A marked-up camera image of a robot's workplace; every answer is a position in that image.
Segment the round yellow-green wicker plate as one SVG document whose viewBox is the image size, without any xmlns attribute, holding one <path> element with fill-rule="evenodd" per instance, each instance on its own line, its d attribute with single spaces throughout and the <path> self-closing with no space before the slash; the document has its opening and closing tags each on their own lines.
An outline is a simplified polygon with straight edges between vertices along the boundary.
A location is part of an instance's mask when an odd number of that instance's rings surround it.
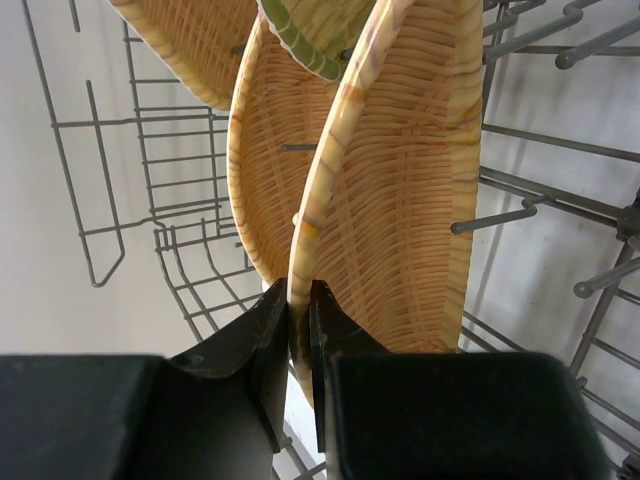
<svg viewBox="0 0 640 480">
<path fill-rule="evenodd" d="M 269 30 L 294 61 L 327 81 L 342 78 L 372 0 L 258 0 Z"/>
</svg>

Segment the square orange wicker plate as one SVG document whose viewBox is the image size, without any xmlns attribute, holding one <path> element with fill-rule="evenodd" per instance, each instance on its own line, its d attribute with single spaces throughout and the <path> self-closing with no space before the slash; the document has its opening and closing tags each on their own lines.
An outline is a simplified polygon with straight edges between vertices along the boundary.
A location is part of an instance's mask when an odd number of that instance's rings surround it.
<svg viewBox="0 0 640 480">
<path fill-rule="evenodd" d="M 257 16 L 248 0 L 111 0 L 111 6 L 192 94 L 231 106 L 241 54 Z"/>
</svg>

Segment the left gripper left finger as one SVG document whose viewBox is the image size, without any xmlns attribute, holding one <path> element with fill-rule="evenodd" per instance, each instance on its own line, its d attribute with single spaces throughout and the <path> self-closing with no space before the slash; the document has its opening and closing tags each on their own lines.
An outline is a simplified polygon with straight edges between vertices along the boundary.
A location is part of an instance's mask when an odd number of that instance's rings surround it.
<svg viewBox="0 0 640 480">
<path fill-rule="evenodd" d="M 5 355 L 5 479 L 267 479 L 284 441 L 286 284 L 196 346 Z"/>
</svg>

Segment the fish-shaped wicker plate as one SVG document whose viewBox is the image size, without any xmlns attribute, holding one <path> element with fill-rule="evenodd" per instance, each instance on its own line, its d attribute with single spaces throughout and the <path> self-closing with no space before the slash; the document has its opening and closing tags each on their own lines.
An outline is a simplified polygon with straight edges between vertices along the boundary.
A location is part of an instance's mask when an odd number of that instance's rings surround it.
<svg viewBox="0 0 640 480">
<path fill-rule="evenodd" d="M 387 349 L 458 347 L 476 213 L 483 5 L 379 1 L 321 132 L 295 217 L 289 345 L 313 394 L 314 280 Z"/>
<path fill-rule="evenodd" d="M 226 165 L 239 237 L 267 284 L 287 275 L 292 219 L 337 88 L 295 62 L 256 16 L 233 91 Z"/>
</svg>

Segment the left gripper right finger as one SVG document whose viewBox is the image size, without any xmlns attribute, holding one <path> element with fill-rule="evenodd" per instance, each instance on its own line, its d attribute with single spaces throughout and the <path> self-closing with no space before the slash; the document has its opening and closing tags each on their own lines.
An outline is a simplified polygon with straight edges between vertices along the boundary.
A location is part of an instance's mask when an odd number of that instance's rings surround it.
<svg viewBox="0 0 640 480">
<path fill-rule="evenodd" d="M 605 479 L 574 377 L 542 353 L 393 353 L 329 286 L 309 308 L 317 445 L 331 479 Z"/>
</svg>

